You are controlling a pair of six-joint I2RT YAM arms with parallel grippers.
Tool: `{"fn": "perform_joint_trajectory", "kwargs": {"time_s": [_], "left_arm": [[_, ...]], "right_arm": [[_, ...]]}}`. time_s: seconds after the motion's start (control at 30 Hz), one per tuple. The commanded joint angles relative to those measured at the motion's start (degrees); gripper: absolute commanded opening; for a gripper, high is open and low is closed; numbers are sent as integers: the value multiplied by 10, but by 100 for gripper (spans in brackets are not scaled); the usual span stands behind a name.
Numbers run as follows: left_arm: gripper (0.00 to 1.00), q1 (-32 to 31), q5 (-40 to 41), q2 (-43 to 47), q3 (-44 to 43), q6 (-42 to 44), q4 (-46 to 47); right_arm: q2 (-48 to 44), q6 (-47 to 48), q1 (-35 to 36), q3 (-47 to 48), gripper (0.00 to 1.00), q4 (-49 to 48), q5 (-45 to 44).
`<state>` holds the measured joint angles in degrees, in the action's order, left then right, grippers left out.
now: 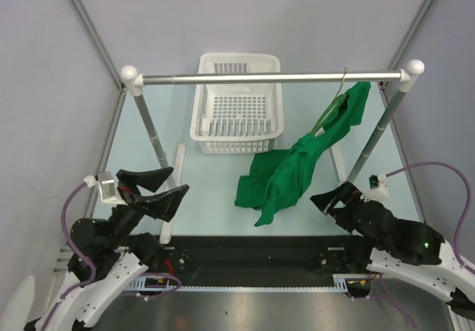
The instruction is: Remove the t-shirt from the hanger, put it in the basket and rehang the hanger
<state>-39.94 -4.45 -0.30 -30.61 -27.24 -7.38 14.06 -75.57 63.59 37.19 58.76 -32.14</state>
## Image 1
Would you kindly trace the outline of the green t shirt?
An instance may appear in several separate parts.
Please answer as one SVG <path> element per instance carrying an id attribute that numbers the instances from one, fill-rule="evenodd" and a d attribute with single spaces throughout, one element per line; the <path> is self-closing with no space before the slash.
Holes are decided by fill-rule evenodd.
<path id="1" fill-rule="evenodd" d="M 289 149 L 273 149 L 253 157 L 249 173 L 239 178 L 235 206 L 258 210 L 255 227 L 269 225 L 275 215 L 296 206 L 310 187 L 321 155 L 361 124 L 370 82 L 358 82 L 339 95 L 345 97 L 316 136 L 309 132 Z"/>

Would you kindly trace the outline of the green hanger with brass hook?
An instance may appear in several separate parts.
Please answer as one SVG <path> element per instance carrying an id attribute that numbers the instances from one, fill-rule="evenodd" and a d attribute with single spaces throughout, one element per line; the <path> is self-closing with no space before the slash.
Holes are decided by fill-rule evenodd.
<path id="1" fill-rule="evenodd" d="M 334 96 L 332 102 L 325 108 L 323 114 L 318 118 L 316 124 L 313 126 L 312 130 L 310 131 L 310 134 L 311 134 L 311 135 L 313 135 L 313 136 L 316 136 L 316 135 L 317 135 L 317 133 L 323 128 L 324 123 L 325 123 L 325 120 L 327 119 L 327 117 L 328 117 L 336 108 L 339 107 L 340 102 L 341 102 L 341 101 L 344 101 L 345 97 L 347 96 L 346 94 L 344 94 L 344 98 L 343 98 L 343 99 L 340 99 L 340 98 L 339 98 L 341 89 L 342 89 L 343 84 L 344 84 L 345 79 L 346 79 L 346 75 L 347 75 L 347 67 L 344 68 L 344 73 L 343 73 L 343 76 L 342 76 L 342 79 L 341 79 L 341 84 L 340 84 L 338 90 L 336 91 L 335 96 Z"/>

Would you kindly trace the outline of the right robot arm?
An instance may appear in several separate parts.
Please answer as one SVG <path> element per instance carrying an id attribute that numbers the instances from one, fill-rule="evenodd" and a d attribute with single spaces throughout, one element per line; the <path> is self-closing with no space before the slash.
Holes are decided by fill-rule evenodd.
<path id="1" fill-rule="evenodd" d="M 457 260 L 435 229 L 396 217 L 376 192 L 363 193 L 352 183 L 310 199 L 349 232 L 340 254 L 346 270 L 397 278 L 444 301 L 455 314 L 474 319 L 474 274 L 468 271 L 472 264 Z"/>

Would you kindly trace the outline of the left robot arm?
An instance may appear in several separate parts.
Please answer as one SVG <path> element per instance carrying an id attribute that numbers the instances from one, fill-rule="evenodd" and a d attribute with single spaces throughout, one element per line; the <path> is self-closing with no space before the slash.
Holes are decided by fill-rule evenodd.
<path id="1" fill-rule="evenodd" d="M 132 235 L 144 217 L 171 222 L 189 190 L 181 185 L 161 191 L 172 167 L 152 171 L 105 171 L 84 178 L 65 201 L 61 225 L 72 257 L 53 304 L 46 314 L 25 324 L 25 330 L 92 330 L 104 311 L 139 277 L 157 283 L 156 292 L 134 292 L 144 301 L 181 288 L 168 253 L 151 233 Z M 96 188 L 112 206 L 107 219 L 81 218 L 68 227 L 66 213 L 85 187 Z"/>

